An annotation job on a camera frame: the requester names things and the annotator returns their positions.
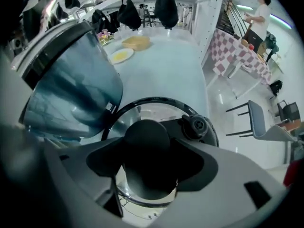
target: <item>gray chair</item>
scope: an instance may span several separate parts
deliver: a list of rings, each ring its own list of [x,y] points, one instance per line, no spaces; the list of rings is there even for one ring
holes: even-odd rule
[[[285,131],[283,128],[277,125],[270,127],[266,131],[263,109],[253,101],[248,101],[247,103],[229,109],[226,112],[231,112],[233,110],[239,109],[244,106],[248,106],[248,111],[238,115],[241,116],[241,115],[249,114],[250,130],[238,132],[238,133],[230,133],[230,134],[226,134],[226,136],[251,133],[247,135],[242,135],[240,136],[240,138],[253,136],[255,139],[267,140],[267,141],[282,141],[282,142],[297,141],[296,138],[291,136],[287,131]]]

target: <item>checkered tablecloth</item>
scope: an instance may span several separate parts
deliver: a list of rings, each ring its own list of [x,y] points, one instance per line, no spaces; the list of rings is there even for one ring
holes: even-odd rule
[[[235,58],[243,63],[243,68],[246,71],[261,77],[262,83],[269,84],[271,78],[269,67],[254,51],[243,46],[232,35],[216,28],[209,45],[209,52],[212,59],[216,61],[213,71],[217,75],[224,75],[229,64]]]

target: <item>black knob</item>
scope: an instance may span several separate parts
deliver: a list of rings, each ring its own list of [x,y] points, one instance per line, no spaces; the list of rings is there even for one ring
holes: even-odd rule
[[[208,123],[201,115],[183,115],[182,120],[182,130],[186,138],[190,140],[200,140],[206,135]]]
[[[176,187],[177,175],[165,127],[153,120],[135,122],[128,128],[123,142],[124,169],[130,189],[148,200],[169,195]]]

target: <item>railing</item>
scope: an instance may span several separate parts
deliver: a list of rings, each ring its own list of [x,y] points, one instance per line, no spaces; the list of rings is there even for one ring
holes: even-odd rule
[[[223,0],[224,4],[226,5],[226,9],[225,12],[228,15],[228,11],[230,11],[236,25],[237,28],[240,32],[241,37],[243,37],[246,32],[248,27],[246,26],[245,22],[243,21],[243,18],[240,14],[240,12],[238,11],[237,7],[234,5],[234,3],[231,0]]]

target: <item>white shirt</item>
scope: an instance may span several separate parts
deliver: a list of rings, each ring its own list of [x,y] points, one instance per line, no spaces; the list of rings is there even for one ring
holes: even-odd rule
[[[265,21],[264,22],[256,22],[252,21],[251,30],[255,32],[262,40],[266,38],[266,31],[270,21],[270,8],[266,4],[262,4],[260,7],[257,8],[254,17],[262,16]]]

